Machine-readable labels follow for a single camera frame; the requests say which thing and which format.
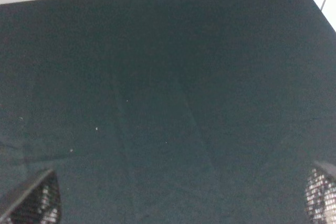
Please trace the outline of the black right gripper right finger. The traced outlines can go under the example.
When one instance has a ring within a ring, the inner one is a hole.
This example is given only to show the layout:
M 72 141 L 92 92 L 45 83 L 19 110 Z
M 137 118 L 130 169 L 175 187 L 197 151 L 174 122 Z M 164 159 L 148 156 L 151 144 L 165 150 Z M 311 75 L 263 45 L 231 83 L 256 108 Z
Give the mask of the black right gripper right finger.
M 310 223 L 335 224 L 335 165 L 314 161 L 305 188 Z

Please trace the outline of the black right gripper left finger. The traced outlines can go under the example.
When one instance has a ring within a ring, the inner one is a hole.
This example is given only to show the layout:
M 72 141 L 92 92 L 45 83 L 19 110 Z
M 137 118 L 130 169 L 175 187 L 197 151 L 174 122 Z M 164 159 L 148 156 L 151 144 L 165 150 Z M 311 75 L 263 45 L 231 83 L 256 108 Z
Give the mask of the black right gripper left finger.
M 60 223 L 61 209 L 57 174 L 43 169 L 1 197 L 1 223 Z

